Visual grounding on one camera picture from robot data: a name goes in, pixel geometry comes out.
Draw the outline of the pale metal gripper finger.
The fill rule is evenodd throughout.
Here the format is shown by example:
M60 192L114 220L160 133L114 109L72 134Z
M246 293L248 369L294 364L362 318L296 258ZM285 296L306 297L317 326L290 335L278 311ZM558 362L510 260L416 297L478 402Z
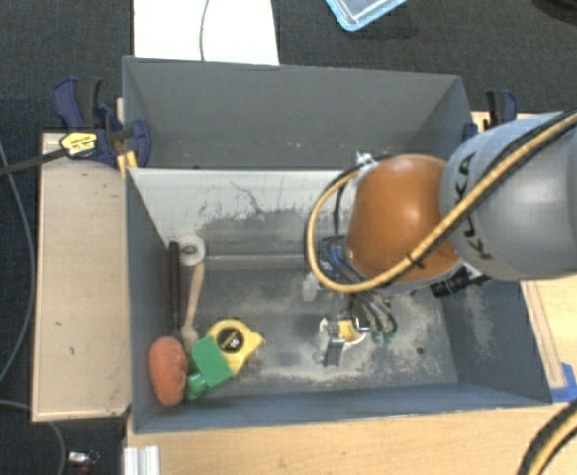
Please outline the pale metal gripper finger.
M344 350L343 338L330 338L324 350L324 366L338 367Z
M327 349L329 343L328 322L320 321L317 333L314 337L315 352L313 360L315 363L325 363L327 360Z

